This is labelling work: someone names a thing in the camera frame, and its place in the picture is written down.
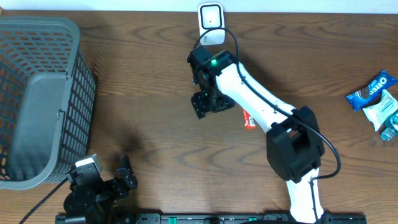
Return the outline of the light green snack packet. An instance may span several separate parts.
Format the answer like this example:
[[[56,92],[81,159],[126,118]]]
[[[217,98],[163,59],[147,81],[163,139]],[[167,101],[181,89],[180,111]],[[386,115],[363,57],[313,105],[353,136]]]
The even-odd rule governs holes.
[[[372,122],[374,130],[378,131],[386,119],[397,111],[397,100],[387,90],[383,90],[380,102],[363,108],[363,111]]]

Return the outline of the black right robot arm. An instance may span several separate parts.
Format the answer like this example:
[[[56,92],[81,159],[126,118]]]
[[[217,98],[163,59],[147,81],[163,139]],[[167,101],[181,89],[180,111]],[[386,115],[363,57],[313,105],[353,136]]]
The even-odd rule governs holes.
[[[301,223],[315,223],[323,208],[316,177],[325,153],[314,112],[283,102],[253,79],[233,54],[224,50],[212,55],[206,48],[193,49],[187,62],[193,82],[199,85],[191,102],[202,119],[239,104],[266,134],[267,160],[287,183],[290,214]]]

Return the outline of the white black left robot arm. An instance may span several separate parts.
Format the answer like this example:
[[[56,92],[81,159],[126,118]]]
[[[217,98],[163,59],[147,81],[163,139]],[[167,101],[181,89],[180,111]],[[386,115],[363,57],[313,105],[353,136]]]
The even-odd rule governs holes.
[[[124,155],[113,179],[104,181],[96,154],[86,156],[75,162],[68,172],[71,193],[66,197],[64,215],[57,215],[56,223],[135,223],[132,212],[115,206],[116,201],[129,196],[129,191],[137,188],[129,157]]]

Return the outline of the blue Oreo cookie pack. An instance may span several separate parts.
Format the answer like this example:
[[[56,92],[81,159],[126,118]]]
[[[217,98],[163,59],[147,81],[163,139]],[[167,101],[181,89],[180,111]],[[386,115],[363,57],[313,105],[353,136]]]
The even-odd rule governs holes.
[[[374,101],[383,90],[395,84],[397,84],[397,79],[385,70],[381,70],[367,86],[347,95],[346,99],[355,111],[359,111]]]

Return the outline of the teal mouthwash bottle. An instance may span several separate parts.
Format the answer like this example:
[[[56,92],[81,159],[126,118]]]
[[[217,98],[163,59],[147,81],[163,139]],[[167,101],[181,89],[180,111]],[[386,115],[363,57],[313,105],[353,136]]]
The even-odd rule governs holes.
[[[381,139],[390,141],[397,137],[397,111],[392,113],[384,122],[385,129],[380,134]]]

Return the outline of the red Nescafe coffee stick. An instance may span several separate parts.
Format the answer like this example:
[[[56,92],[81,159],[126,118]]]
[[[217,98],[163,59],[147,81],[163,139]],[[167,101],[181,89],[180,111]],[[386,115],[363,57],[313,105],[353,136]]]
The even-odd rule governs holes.
[[[243,118],[246,129],[256,129],[254,118],[245,109],[243,109]]]

